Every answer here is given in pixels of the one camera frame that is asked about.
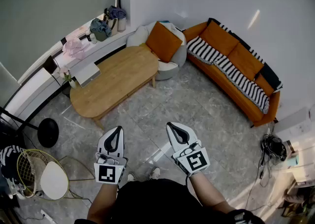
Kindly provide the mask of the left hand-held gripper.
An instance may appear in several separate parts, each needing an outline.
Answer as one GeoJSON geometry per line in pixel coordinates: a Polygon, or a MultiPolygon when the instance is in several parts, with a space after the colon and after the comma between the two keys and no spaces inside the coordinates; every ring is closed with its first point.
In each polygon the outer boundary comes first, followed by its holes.
{"type": "Polygon", "coordinates": [[[125,171],[128,158],[125,150],[124,130],[117,126],[107,131],[98,141],[94,163],[95,180],[103,184],[118,184],[125,171]]]}

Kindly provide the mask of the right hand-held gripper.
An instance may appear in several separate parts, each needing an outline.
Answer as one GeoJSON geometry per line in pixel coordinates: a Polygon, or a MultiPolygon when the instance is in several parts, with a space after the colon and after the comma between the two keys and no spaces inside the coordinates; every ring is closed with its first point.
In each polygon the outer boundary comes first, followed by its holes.
{"type": "Polygon", "coordinates": [[[201,141],[190,127],[168,122],[166,131],[175,152],[172,158],[187,176],[197,174],[210,165],[206,149],[201,146],[201,141]]]}

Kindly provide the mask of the person's left forearm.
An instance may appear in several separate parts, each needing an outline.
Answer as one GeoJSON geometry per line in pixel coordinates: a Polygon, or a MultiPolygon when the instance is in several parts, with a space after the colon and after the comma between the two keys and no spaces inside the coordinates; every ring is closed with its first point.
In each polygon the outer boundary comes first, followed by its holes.
{"type": "Polygon", "coordinates": [[[96,224],[106,224],[110,221],[117,190],[117,184],[103,184],[89,208],[87,220],[96,224]]]}

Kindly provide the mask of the person's right forearm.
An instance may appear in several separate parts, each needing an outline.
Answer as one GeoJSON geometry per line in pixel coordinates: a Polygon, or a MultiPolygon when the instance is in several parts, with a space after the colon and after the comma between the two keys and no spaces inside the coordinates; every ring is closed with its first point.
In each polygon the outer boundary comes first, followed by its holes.
{"type": "Polygon", "coordinates": [[[189,180],[202,206],[225,214],[235,210],[203,173],[196,173],[189,180]]]}

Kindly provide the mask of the wooden coffee table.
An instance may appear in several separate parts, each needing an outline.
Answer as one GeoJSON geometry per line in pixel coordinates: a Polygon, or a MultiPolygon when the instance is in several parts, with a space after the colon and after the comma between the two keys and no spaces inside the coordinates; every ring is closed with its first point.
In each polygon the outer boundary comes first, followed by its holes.
{"type": "Polygon", "coordinates": [[[101,75],[85,87],[71,89],[74,110],[92,119],[103,128],[100,120],[105,114],[148,82],[155,85],[158,59],[140,46],[127,47],[98,65],[101,75]]]}

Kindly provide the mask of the person's right shoe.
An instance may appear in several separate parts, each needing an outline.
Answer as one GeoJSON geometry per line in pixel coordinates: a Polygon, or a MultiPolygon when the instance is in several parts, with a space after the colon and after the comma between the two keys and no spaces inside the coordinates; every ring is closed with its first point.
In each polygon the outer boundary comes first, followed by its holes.
{"type": "Polygon", "coordinates": [[[149,180],[157,180],[160,177],[160,168],[154,167],[150,173],[149,180]]]}

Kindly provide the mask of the black floor stand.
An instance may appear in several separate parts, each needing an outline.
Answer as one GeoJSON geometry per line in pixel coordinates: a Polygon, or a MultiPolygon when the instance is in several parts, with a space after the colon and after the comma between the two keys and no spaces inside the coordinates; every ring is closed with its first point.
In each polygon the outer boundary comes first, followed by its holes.
{"type": "Polygon", "coordinates": [[[20,122],[22,125],[26,125],[30,128],[37,130],[37,138],[39,143],[45,148],[53,147],[59,137],[59,127],[55,120],[51,118],[45,118],[41,121],[39,126],[34,126],[29,122],[26,122],[6,111],[0,106],[0,114],[5,114],[12,120],[20,122]]]}

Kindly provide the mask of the white round seat cushion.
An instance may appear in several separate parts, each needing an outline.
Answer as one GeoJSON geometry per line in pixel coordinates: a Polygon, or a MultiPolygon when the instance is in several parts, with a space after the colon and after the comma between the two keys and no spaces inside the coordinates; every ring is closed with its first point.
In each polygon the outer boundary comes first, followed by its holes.
{"type": "Polygon", "coordinates": [[[51,161],[41,175],[40,186],[51,200],[58,200],[67,194],[69,180],[63,168],[51,161]]]}

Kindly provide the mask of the person's black shirt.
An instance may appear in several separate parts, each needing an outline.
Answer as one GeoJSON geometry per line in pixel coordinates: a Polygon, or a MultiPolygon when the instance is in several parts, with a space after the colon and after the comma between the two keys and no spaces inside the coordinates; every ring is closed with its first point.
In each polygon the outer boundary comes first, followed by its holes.
{"type": "MultiPolygon", "coordinates": [[[[76,219],[74,224],[96,224],[76,219]]],[[[187,187],[169,179],[127,182],[117,190],[110,221],[106,224],[265,224],[250,211],[227,214],[201,203],[187,187]]]]}

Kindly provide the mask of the orange sofa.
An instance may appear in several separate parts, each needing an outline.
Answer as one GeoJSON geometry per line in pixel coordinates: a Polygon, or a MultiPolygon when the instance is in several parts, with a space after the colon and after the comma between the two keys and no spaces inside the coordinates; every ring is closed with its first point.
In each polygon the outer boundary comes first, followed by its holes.
{"type": "MultiPolygon", "coordinates": [[[[184,30],[184,35],[187,43],[207,28],[207,22],[195,25],[184,30]]],[[[210,77],[223,91],[241,108],[241,110],[252,121],[255,127],[276,121],[276,113],[280,102],[280,90],[270,95],[269,110],[267,114],[263,114],[259,108],[245,95],[243,95],[228,79],[227,77],[214,65],[208,65],[195,58],[192,54],[187,52],[188,59],[197,66],[202,72],[210,77]]]]}

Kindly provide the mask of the grey white beanbag chair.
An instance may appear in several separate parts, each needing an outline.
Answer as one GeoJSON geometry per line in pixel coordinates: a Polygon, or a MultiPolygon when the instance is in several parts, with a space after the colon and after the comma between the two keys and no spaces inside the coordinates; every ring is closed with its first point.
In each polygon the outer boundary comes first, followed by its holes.
{"type": "MultiPolygon", "coordinates": [[[[156,21],[146,25],[139,26],[134,34],[128,37],[126,46],[139,46],[141,43],[145,43],[148,39],[150,32],[152,31],[156,21]]],[[[182,40],[182,44],[176,53],[168,63],[162,62],[158,59],[158,71],[156,75],[157,80],[167,80],[174,77],[184,65],[187,58],[187,42],[184,34],[172,23],[161,23],[174,33],[179,39],[182,40]]]]}

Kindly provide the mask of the white grey speaker box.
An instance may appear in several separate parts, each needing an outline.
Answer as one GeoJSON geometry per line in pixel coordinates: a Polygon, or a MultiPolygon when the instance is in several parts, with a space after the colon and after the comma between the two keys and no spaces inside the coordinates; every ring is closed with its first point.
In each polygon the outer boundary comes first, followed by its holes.
{"type": "Polygon", "coordinates": [[[101,75],[100,69],[97,67],[95,63],[91,63],[74,74],[77,82],[80,84],[82,88],[87,86],[90,82],[96,79],[101,75]]]}

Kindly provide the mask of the black white striped blanket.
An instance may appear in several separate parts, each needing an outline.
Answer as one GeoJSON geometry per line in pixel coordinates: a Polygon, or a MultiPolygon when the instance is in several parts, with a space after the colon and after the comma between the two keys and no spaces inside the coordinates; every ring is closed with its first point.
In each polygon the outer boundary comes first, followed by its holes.
{"type": "Polygon", "coordinates": [[[201,62],[216,66],[263,114],[268,113],[270,98],[261,87],[242,74],[227,56],[221,54],[199,36],[187,43],[187,51],[201,62]]]}

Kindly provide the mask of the pink flower bunch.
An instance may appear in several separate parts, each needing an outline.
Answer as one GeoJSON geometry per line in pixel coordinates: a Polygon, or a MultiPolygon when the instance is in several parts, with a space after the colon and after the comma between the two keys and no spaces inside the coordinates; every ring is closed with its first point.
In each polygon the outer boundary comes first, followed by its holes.
{"type": "Polygon", "coordinates": [[[59,75],[64,81],[72,81],[70,70],[65,66],[59,69],[59,75]]]}

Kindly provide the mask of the white window sill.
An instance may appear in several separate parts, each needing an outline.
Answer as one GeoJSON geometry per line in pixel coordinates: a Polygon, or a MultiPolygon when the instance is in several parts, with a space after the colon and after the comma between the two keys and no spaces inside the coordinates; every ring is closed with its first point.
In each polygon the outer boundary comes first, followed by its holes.
{"type": "Polygon", "coordinates": [[[5,110],[22,120],[26,120],[48,97],[50,97],[60,85],[63,79],[59,75],[59,68],[65,67],[70,70],[71,76],[75,77],[77,73],[86,69],[92,63],[99,61],[106,55],[126,45],[129,35],[135,32],[137,23],[134,17],[129,17],[126,21],[126,29],[118,32],[116,35],[105,39],[103,42],[95,44],[89,42],[86,38],[82,40],[87,44],[86,57],[82,60],[66,57],[62,53],[53,59],[57,69],[53,74],[48,73],[41,68],[35,73],[13,96],[5,110]]]}

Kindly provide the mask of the small orange sofa cushion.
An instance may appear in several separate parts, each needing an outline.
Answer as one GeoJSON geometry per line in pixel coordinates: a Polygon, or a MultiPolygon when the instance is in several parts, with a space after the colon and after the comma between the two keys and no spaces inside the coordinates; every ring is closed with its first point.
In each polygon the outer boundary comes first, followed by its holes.
{"type": "Polygon", "coordinates": [[[270,95],[274,92],[274,89],[267,82],[267,80],[261,75],[261,73],[258,75],[258,77],[255,79],[254,82],[265,92],[265,94],[268,97],[270,97],[270,95]]]}

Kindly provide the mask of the orange square cushion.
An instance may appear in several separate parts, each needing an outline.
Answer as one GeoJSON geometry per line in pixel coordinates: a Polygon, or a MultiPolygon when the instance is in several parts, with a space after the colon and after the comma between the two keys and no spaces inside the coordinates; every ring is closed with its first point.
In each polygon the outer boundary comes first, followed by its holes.
{"type": "Polygon", "coordinates": [[[182,40],[160,22],[155,23],[146,40],[146,45],[164,63],[171,61],[181,44],[182,40]]]}

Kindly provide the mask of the orange sofa back cushion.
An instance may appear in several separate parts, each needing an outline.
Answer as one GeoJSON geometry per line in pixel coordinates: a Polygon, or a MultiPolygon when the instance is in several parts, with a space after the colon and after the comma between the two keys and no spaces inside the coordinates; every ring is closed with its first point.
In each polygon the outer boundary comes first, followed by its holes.
{"type": "Polygon", "coordinates": [[[222,29],[214,21],[210,22],[207,28],[201,33],[200,37],[225,56],[228,56],[239,43],[239,40],[222,29]]]}
{"type": "Polygon", "coordinates": [[[263,68],[261,63],[240,42],[228,55],[232,64],[249,80],[253,81],[256,74],[263,68]]]}

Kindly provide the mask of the small black panel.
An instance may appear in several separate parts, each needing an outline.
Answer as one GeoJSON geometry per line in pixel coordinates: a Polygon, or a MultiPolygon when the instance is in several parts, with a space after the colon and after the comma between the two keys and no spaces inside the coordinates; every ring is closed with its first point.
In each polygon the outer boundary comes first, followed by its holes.
{"type": "Polygon", "coordinates": [[[49,56],[46,61],[43,63],[43,68],[50,74],[53,74],[57,69],[57,64],[54,61],[52,56],[49,56]]]}

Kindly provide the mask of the black white striped cloth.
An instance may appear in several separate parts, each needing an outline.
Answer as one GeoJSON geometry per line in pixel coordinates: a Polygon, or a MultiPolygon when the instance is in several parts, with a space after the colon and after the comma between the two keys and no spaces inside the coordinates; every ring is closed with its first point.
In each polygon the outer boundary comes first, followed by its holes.
{"type": "Polygon", "coordinates": [[[0,151],[0,167],[4,178],[9,179],[15,184],[20,184],[21,180],[17,171],[17,160],[25,149],[10,145],[0,151]]]}

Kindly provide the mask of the pink cloth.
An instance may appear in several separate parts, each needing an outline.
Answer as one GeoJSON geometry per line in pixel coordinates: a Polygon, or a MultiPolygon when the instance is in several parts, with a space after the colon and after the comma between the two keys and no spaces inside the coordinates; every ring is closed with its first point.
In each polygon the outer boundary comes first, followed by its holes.
{"type": "Polygon", "coordinates": [[[63,45],[63,55],[65,57],[82,60],[86,56],[85,48],[86,46],[82,43],[82,41],[75,37],[63,45]]]}

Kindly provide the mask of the black throw with striped edge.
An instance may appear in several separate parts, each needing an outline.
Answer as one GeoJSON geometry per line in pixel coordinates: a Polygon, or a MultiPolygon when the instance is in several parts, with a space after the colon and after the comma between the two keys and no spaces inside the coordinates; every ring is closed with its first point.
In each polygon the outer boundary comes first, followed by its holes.
{"type": "Polygon", "coordinates": [[[237,39],[257,60],[259,60],[261,63],[264,64],[263,68],[259,71],[259,73],[265,78],[268,84],[274,89],[273,93],[278,92],[283,87],[283,83],[279,80],[276,73],[270,68],[270,66],[266,63],[266,61],[252,47],[250,47],[243,39],[241,39],[231,29],[229,29],[224,24],[220,23],[218,20],[214,18],[209,18],[206,26],[209,26],[211,23],[216,23],[224,31],[226,31],[232,37],[237,39]]]}

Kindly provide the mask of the green bag with clothes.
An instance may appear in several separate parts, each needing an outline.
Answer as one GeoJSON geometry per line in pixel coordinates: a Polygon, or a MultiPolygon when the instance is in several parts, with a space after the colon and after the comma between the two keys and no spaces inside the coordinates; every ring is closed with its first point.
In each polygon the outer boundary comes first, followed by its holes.
{"type": "Polygon", "coordinates": [[[91,21],[90,31],[98,41],[104,41],[112,35],[112,30],[108,24],[99,18],[94,18],[91,21]]]}

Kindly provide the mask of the white cabinet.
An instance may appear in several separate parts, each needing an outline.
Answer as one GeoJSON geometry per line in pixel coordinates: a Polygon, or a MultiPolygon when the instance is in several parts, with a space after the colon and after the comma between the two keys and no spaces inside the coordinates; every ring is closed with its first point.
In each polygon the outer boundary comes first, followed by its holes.
{"type": "Polygon", "coordinates": [[[273,134],[282,141],[298,141],[315,133],[315,104],[275,123],[273,134]]]}

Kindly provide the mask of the blue checked cloth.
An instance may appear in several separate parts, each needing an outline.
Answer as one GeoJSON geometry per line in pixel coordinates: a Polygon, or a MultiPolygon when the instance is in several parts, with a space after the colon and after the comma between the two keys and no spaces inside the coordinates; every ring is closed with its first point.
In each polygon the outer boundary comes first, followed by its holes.
{"type": "Polygon", "coordinates": [[[123,19],[126,17],[126,11],[122,8],[110,6],[107,10],[109,19],[123,19]]]}

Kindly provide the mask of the grey roller blind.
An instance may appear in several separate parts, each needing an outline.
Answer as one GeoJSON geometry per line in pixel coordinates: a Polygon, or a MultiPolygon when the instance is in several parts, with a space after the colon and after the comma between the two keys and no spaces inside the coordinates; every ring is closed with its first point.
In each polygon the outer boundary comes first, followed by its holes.
{"type": "Polygon", "coordinates": [[[15,78],[115,0],[0,0],[0,62],[15,78]]]}

